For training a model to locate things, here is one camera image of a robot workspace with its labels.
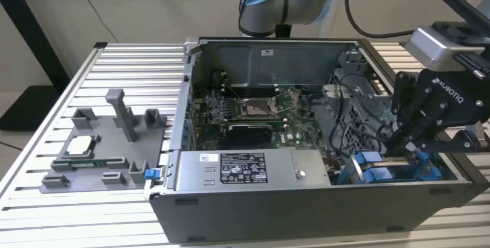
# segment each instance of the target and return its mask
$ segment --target slotted aluminum surface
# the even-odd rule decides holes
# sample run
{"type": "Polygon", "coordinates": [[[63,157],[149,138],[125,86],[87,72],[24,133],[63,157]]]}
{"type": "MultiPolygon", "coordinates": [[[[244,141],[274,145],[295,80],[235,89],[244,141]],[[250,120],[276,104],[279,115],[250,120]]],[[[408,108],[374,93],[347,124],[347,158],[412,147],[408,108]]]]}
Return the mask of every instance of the slotted aluminum surface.
{"type": "MultiPolygon", "coordinates": [[[[422,65],[398,44],[376,43],[374,47],[395,71],[422,69],[422,65]]],[[[91,106],[96,115],[113,114],[103,100],[108,88],[124,88],[124,101],[136,114],[141,114],[148,107],[156,107],[168,115],[165,138],[169,138],[184,66],[181,54],[181,45],[176,44],[108,44],[105,49],[92,51],[59,104],[0,183],[0,191],[4,189],[0,198],[0,247],[179,247],[167,241],[152,208],[143,200],[141,190],[43,195],[37,187],[72,128],[69,116],[75,108],[91,106]]],[[[164,141],[163,159],[167,158],[165,147],[168,142],[164,141]]],[[[475,154],[470,159],[490,179],[490,155],[475,154]]],[[[410,234],[216,245],[354,246],[490,246],[490,192],[479,195],[464,207],[439,211],[410,234]]]]}

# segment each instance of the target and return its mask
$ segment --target blue tab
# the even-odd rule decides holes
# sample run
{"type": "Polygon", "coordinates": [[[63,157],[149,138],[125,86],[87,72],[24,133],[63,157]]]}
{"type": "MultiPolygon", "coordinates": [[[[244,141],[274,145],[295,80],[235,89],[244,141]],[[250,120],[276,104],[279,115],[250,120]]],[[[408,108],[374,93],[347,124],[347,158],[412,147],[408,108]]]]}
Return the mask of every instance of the blue tab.
{"type": "Polygon", "coordinates": [[[440,181],[442,174],[439,169],[431,164],[428,154],[418,152],[416,155],[420,158],[420,164],[415,170],[414,181],[440,181]]]}
{"type": "Polygon", "coordinates": [[[379,152],[360,152],[367,162],[380,162],[383,161],[379,152]]]}
{"type": "Polygon", "coordinates": [[[364,156],[362,155],[362,152],[355,154],[355,161],[358,161],[359,165],[366,163],[366,159],[364,159],[364,156]]]}
{"type": "Polygon", "coordinates": [[[144,172],[144,179],[145,180],[160,179],[160,169],[147,169],[147,171],[144,172]]]}
{"type": "Polygon", "coordinates": [[[363,172],[363,175],[364,175],[364,182],[362,182],[362,183],[371,183],[371,182],[374,182],[376,180],[374,178],[372,172],[370,170],[366,170],[363,172]]]}
{"type": "Polygon", "coordinates": [[[371,168],[368,170],[371,171],[374,179],[376,181],[386,180],[386,179],[392,179],[392,175],[388,171],[388,168],[380,167],[380,168],[371,168]]]}

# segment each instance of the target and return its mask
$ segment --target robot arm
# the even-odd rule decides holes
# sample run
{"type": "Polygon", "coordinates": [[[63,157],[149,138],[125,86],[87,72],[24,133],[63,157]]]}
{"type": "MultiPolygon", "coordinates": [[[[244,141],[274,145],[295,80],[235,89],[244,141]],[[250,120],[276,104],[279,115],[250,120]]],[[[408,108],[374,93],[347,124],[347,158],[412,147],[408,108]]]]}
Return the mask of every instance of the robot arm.
{"type": "Polygon", "coordinates": [[[327,11],[327,0],[243,0],[239,30],[251,37],[267,37],[276,25],[308,24],[327,11]]]}
{"type": "Polygon", "coordinates": [[[490,118],[490,20],[464,0],[443,1],[467,22],[419,27],[404,46],[426,69],[419,74],[396,74],[391,112],[398,129],[386,142],[388,155],[410,148],[423,152],[489,150],[482,123],[490,118]],[[451,140],[438,139],[454,126],[466,129],[451,140]]]}

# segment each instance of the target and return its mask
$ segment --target motherboard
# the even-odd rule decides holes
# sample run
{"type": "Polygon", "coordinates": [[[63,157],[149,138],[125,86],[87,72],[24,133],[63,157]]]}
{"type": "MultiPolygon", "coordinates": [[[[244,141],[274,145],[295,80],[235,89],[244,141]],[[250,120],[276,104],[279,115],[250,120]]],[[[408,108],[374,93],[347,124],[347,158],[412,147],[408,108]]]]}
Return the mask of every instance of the motherboard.
{"type": "Polygon", "coordinates": [[[326,142],[311,103],[322,94],[300,87],[238,88],[196,92],[193,129],[197,150],[318,149],[326,142]]]}

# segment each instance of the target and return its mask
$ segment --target power supply label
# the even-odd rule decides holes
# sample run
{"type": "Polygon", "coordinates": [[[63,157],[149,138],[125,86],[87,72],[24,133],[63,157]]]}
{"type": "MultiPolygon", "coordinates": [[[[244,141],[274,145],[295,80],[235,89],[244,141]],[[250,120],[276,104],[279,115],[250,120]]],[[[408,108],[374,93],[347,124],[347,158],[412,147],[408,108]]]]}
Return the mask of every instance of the power supply label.
{"type": "Polygon", "coordinates": [[[220,159],[223,184],[267,183],[263,153],[221,153],[220,159]]]}

